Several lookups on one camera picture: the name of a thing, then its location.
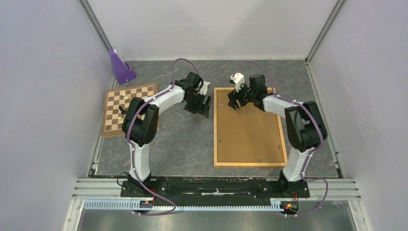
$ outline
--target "chess piece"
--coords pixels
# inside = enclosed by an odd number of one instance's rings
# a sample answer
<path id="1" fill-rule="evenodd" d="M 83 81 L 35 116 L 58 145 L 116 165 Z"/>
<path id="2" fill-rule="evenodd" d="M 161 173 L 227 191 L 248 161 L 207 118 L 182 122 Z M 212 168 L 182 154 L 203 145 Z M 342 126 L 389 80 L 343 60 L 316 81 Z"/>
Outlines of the chess piece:
<path id="1" fill-rule="evenodd" d="M 119 110 L 122 115 L 126 114 L 126 110 L 122 106 L 119 106 Z"/>

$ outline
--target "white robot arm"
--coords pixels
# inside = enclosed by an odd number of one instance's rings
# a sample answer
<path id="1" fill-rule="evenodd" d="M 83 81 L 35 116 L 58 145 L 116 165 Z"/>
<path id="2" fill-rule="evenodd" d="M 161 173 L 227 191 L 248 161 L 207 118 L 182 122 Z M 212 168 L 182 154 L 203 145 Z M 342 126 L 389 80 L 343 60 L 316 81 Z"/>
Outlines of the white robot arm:
<path id="1" fill-rule="evenodd" d="M 304 171 L 302 167 L 306 161 L 307 154 L 311 149 L 317 147 L 320 142 L 319 135 L 314 125 L 310 122 L 310 118 L 298 105 L 290 100 L 277 94 L 268 93 L 263 75 L 249 77 L 249 87 L 246 85 L 244 75 L 241 73 L 232 75 L 230 83 L 235 84 L 235 89 L 228 94 L 228 106 L 239 110 L 237 101 L 241 107 L 247 103 L 253 103 L 255 107 L 262 111 L 275 113 L 286 119 L 291 151 L 288 163 L 280 174 L 280 180 L 286 184 L 286 188 L 290 188 L 296 182 L 300 183 L 302 180 L 301 171 Z M 313 101 L 301 104 L 311 113 L 325 140 L 327 138 L 327 130 L 317 104 Z"/>
<path id="2" fill-rule="evenodd" d="M 149 148 L 157 131 L 158 116 L 169 107 L 186 101 L 185 108 L 187 111 L 195 114 L 202 114 L 204 117 L 209 116 L 209 106 L 212 101 L 211 96 L 206 96 L 209 82 L 204 82 L 201 77 L 190 72 L 186 79 L 176 81 L 175 85 L 169 85 L 166 89 L 158 94 L 148 97 L 144 100 L 133 98 L 130 102 L 126 113 L 122 130 L 127 134 L 129 125 L 136 111 L 144 102 L 153 100 L 143 109 L 141 114 L 144 119 L 137 119 L 131 129 L 130 135 L 130 171 L 129 174 L 133 179 L 137 179 L 135 171 L 141 181 L 146 180 L 150 175 L 149 168 Z M 163 92 L 168 93 L 156 98 Z"/>

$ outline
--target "metal frame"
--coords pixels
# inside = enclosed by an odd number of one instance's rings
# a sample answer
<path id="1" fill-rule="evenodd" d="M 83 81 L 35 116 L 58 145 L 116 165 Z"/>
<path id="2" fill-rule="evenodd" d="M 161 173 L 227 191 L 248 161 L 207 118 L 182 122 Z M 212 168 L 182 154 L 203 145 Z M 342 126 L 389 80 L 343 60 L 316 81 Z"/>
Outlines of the metal frame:
<path id="1" fill-rule="evenodd" d="M 326 22 L 324 23 L 323 28 L 321 29 L 318 37 L 316 38 L 315 43 L 312 46 L 312 49 L 309 51 L 309 54 L 306 57 L 306 64 L 308 64 L 312 59 L 313 56 L 315 55 L 317 49 L 319 48 L 321 42 L 323 39 L 326 37 L 326 34 L 328 30 L 330 29 L 331 25 L 333 24 L 333 21 L 335 20 L 338 12 L 341 10 L 343 7 L 343 4 L 346 0 L 337 0 L 336 4 L 334 5 L 333 9 L 331 10 L 329 17 L 327 18 Z"/>
<path id="2" fill-rule="evenodd" d="M 64 231 L 77 231 L 84 204 L 84 199 L 71 200 L 71 204 L 69 206 L 68 214 L 66 215 L 63 227 Z"/>
<path id="3" fill-rule="evenodd" d="M 111 50 L 112 45 L 109 42 L 108 37 L 106 36 L 105 32 L 103 31 L 102 26 L 99 23 L 95 13 L 93 12 L 92 7 L 90 6 L 88 0 L 79 0 L 79 3 L 84 9 L 85 14 L 88 16 L 89 21 L 91 22 L 93 28 L 95 29 L 96 33 L 98 34 L 105 48 L 108 51 Z"/>
<path id="4" fill-rule="evenodd" d="M 119 183 L 123 183 L 126 179 L 119 179 Z M 268 181 L 277 180 L 276 178 L 269 178 Z M 327 179 L 329 183 L 329 192 L 326 198 L 327 201 L 348 201 L 352 209 L 353 220 L 358 231 L 369 231 L 366 219 L 364 217 L 364 210 L 362 209 L 362 201 L 360 192 L 358 191 L 355 180 L 353 179 Z M 308 184 L 310 191 L 310 198 L 299 198 L 300 201 L 319 201 L 322 199 L 325 192 L 325 183 L 314 181 Z M 72 196 L 71 205 L 65 220 L 65 231 L 76 231 L 79 225 L 79 220 L 82 211 L 87 204 L 87 209 L 106 209 L 106 204 L 110 206 L 121 205 L 115 209 L 131 209 L 131 203 L 139 201 L 149 201 L 152 197 L 134 197 L 122 198 L 120 197 L 121 186 L 116 183 L 116 179 L 78 179 L 75 185 Z M 290 201 L 291 198 L 271 198 L 271 206 L 257 207 L 257 206 L 231 206 L 231 207 L 181 207 L 179 210 L 194 210 L 194 211 L 276 211 L 276 204 L 280 201 Z M 155 210 L 168 209 L 166 206 L 157 207 Z"/>
<path id="5" fill-rule="evenodd" d="M 365 212 L 365 207 L 362 201 L 349 201 L 351 215 L 353 216 L 354 224 L 357 231 L 370 231 L 372 228 L 369 226 L 367 221 L 367 214 Z"/>

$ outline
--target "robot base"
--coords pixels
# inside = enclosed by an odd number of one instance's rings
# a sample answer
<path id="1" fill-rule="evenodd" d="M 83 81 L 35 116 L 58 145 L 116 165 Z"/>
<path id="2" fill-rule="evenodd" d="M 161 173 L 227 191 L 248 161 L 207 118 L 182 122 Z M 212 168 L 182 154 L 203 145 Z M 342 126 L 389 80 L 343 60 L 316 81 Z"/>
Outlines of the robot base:
<path id="1" fill-rule="evenodd" d="M 272 178 L 228 177 L 149 177 L 149 189 L 178 206 L 270 205 L 271 198 L 309 198 L 307 182 L 293 182 L 284 188 L 282 180 Z M 121 197 L 151 197 L 137 180 L 123 182 Z M 155 198 L 155 205 L 168 202 Z"/>

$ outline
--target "purple 3d printed part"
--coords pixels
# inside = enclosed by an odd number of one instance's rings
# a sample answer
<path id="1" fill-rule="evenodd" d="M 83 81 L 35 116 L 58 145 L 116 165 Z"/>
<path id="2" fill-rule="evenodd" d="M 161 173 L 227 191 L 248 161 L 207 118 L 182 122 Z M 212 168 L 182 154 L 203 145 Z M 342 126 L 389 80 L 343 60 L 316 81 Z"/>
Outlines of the purple 3d printed part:
<path id="1" fill-rule="evenodd" d="M 119 84 L 127 83 L 136 78 L 136 73 L 132 70 L 132 67 L 130 67 L 127 62 L 123 62 L 119 56 L 117 56 L 115 50 L 109 50 L 109 55 L 111 56 L 114 76 Z"/>

